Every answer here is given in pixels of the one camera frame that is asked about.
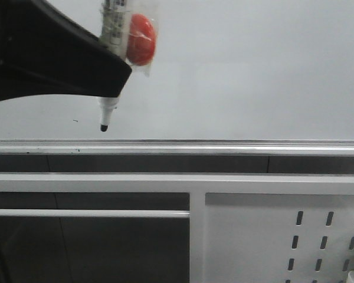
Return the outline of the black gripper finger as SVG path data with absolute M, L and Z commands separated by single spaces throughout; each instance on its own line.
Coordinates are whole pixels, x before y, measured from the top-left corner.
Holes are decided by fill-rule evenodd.
M 118 97 L 131 67 L 47 1 L 0 1 L 0 101 Z

